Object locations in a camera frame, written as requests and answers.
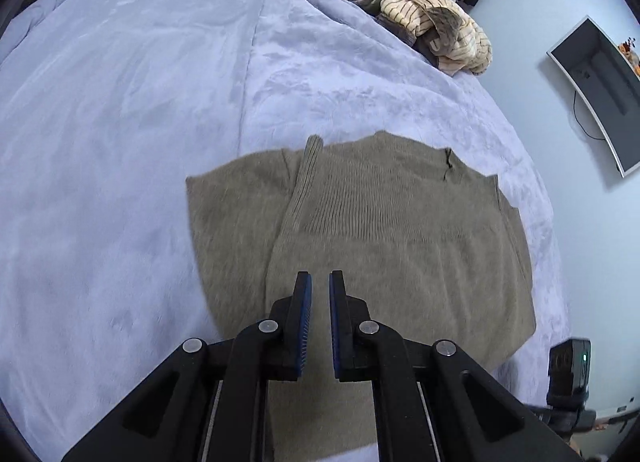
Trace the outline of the taupe knit sweater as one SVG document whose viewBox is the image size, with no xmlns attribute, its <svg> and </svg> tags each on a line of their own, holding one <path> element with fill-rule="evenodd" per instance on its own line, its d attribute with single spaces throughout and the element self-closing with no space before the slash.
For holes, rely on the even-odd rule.
<svg viewBox="0 0 640 462">
<path fill-rule="evenodd" d="M 533 270 L 518 211 L 449 149 L 391 133 L 243 156 L 186 182 L 203 292 L 233 337 L 312 279 L 304 373 L 269 390 L 274 456 L 314 461 L 375 441 L 364 383 L 334 378 L 328 281 L 403 337 L 451 339 L 487 370 L 535 332 Z"/>
</svg>

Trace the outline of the striped clothes pile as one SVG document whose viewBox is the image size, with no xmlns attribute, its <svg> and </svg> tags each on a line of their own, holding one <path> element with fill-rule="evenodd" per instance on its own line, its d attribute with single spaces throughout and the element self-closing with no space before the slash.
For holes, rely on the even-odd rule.
<svg viewBox="0 0 640 462">
<path fill-rule="evenodd" d="M 454 0 L 347 0 L 367 12 L 442 73 L 486 72 L 492 60 L 484 30 Z"/>
</svg>

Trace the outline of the lavender plush bed blanket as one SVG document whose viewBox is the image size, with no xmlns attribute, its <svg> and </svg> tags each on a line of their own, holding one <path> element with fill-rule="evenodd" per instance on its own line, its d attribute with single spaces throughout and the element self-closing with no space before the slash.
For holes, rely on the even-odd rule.
<svg viewBox="0 0 640 462">
<path fill-rule="evenodd" d="M 1 39 L 1 398 L 61 460 L 184 339 L 214 339 L 186 178 L 385 130 L 450 148 L 520 212 L 536 331 L 495 372 L 542 404 L 568 330 L 553 211 L 474 75 L 342 0 L 40 0 Z"/>
</svg>

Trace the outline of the white framed monitor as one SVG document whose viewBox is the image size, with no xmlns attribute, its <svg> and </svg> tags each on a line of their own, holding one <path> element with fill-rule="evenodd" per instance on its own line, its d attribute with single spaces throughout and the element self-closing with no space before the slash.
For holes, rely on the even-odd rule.
<svg viewBox="0 0 640 462">
<path fill-rule="evenodd" d="M 639 76 L 600 26 L 586 16 L 548 57 L 586 104 L 616 168 L 625 178 L 639 169 Z"/>
</svg>

